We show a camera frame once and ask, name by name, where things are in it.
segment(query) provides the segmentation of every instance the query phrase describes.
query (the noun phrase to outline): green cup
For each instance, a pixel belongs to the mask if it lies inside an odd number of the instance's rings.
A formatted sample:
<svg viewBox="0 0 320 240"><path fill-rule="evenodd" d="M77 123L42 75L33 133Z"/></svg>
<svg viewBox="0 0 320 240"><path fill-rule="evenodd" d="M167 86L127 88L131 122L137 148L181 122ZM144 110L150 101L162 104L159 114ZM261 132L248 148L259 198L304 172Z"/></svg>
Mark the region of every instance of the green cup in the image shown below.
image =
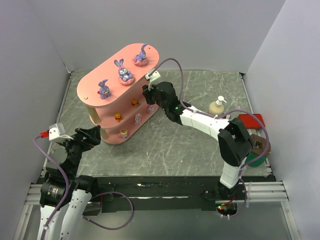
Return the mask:
<svg viewBox="0 0 320 240"><path fill-rule="evenodd" d="M258 157L257 154L254 154L253 152L250 152L248 157L246 158L245 162L249 162L253 159L255 159L256 157ZM257 161L254 161L252 163L249 164L250 167L259 167L261 164L264 163L264 161L267 159L267 156L263 156L262 158L258 159Z"/></svg>

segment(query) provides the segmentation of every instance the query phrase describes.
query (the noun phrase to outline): small figurine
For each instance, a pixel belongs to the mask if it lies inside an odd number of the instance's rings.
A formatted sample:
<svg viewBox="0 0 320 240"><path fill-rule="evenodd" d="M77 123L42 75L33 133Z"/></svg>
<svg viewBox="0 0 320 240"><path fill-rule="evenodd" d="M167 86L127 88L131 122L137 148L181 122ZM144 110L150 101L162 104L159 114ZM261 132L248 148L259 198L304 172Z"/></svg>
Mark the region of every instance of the small figurine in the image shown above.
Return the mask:
<svg viewBox="0 0 320 240"><path fill-rule="evenodd" d="M107 81L108 79L105 79L99 82L98 84L100 86L100 90L98 91L98 94L100 94L101 99L107 99L111 95L110 88L106 85Z"/></svg>
<svg viewBox="0 0 320 240"><path fill-rule="evenodd" d="M120 121L124 119L120 112L116 112L114 118L118 123L120 123Z"/></svg>
<svg viewBox="0 0 320 240"><path fill-rule="evenodd" d="M152 114L155 110L155 106L154 105L148 105L148 109L147 112L148 114Z"/></svg>
<svg viewBox="0 0 320 240"><path fill-rule="evenodd" d="M148 58L145 51L145 47L147 45L148 43L143 44L141 47L141 52L133 59L133 63L139 67L143 67L148 64Z"/></svg>
<svg viewBox="0 0 320 240"><path fill-rule="evenodd" d="M137 108L137 107L140 106L140 103L138 102L137 99L134 98L134 99L132 99L132 101L131 101L131 105L132 105L133 107Z"/></svg>
<svg viewBox="0 0 320 240"><path fill-rule="evenodd" d="M140 113L138 113L137 115L135 115L135 118L134 118L134 120L135 120L135 125L140 124L141 118L142 118L142 116L141 116Z"/></svg>
<svg viewBox="0 0 320 240"><path fill-rule="evenodd" d="M118 73L119 73L119 82L122 85L129 86L134 83L135 77L131 74L131 72L123 66L124 59L121 58L120 61L114 60L114 64L119 67Z"/></svg>
<svg viewBox="0 0 320 240"><path fill-rule="evenodd" d="M127 137L128 137L128 131L125 129L121 129L120 133L118 134L118 138L125 140L127 139Z"/></svg>

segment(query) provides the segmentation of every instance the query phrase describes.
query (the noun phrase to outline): stuffed bunny toy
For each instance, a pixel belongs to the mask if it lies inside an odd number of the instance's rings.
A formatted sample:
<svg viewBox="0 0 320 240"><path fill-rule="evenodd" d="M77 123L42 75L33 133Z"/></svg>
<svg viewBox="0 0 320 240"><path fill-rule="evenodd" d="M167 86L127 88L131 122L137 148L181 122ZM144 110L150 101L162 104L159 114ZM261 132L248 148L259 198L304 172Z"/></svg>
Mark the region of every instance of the stuffed bunny toy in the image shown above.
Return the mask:
<svg viewBox="0 0 320 240"><path fill-rule="evenodd" d="M114 60L114 64L119 67L118 74L119 74L119 82L122 85L128 86L134 83L135 77L131 74L131 72L123 66L124 59L121 58L120 61Z"/></svg>
<svg viewBox="0 0 320 240"><path fill-rule="evenodd" d="M98 91L98 94L100 94L101 99L107 99L111 95L110 88L106 85L107 81L108 79L105 79L99 82L98 84L100 86L100 90Z"/></svg>
<svg viewBox="0 0 320 240"><path fill-rule="evenodd" d="M139 67L143 67L148 64L148 58L145 51L145 47L147 45L148 43L143 44L141 47L141 52L133 59L133 63Z"/></svg>

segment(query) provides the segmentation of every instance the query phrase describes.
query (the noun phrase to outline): white backdrop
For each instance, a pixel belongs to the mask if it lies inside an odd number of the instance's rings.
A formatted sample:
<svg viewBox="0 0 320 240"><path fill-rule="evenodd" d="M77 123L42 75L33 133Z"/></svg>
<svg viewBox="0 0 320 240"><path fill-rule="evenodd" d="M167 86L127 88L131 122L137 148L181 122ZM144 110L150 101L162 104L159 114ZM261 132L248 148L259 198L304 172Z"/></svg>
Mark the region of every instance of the white backdrop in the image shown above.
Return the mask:
<svg viewBox="0 0 320 240"><path fill-rule="evenodd" d="M130 43L147 42L184 69L245 73L285 0L29 2L70 71L92 69Z"/></svg>
<svg viewBox="0 0 320 240"><path fill-rule="evenodd" d="M320 236L320 1L287 0L245 76L304 240Z"/></svg>
<svg viewBox="0 0 320 240"><path fill-rule="evenodd" d="M27 1L0 1L0 33L0 239L11 240L44 165L32 139L55 123L68 72Z"/></svg>

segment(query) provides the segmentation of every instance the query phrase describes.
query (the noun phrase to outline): shelf tier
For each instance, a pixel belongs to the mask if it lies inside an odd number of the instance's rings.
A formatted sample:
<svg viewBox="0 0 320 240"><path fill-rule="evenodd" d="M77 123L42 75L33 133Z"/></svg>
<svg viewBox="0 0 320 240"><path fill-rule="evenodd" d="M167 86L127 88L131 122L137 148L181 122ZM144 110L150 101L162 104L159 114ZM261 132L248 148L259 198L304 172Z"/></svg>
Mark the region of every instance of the shelf tier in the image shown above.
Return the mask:
<svg viewBox="0 0 320 240"><path fill-rule="evenodd" d="M146 103L141 104L141 106L137 109L137 112L118 127L114 127L111 129L101 129L101 139L106 143L112 145L122 144L127 141L149 118L151 118L156 113L159 108L155 104L154 111L152 113L148 113L147 106L148 105ZM135 124L136 114L141 114L141 121L139 124ZM122 129L126 129L128 131L126 139L119 138L118 136Z"/></svg>
<svg viewBox="0 0 320 240"><path fill-rule="evenodd" d="M141 51L143 43L133 43L125 46L123 49L115 53L108 60L97 66L94 70L85 75L78 83L76 92L79 99L91 108L104 108L110 104L116 104L122 95L126 94L131 88L138 84L148 71L153 69L159 62L158 51L150 45L145 47L148 64L146 66L136 66L133 58ZM135 82L132 85L122 85L118 78L118 67L114 60L124 59L123 66L131 71L135 77ZM98 83L104 79L108 79L106 85L110 88L111 96L106 99L101 99L98 91L100 87Z"/></svg>
<svg viewBox="0 0 320 240"><path fill-rule="evenodd" d="M96 108L97 117L100 121L94 121L91 116L90 120L95 125L100 125L103 129L117 128L122 125L128 118L136 115L135 112L137 112L139 108L147 108L146 99L142 94L142 86L147 85L148 83L149 82L143 78L131 88L130 92L126 92L121 96L120 100L115 104L108 105L104 108ZM140 103L138 108L132 106L132 99L136 99ZM120 122L117 122L115 119L116 112L119 112L123 117L123 120Z"/></svg>

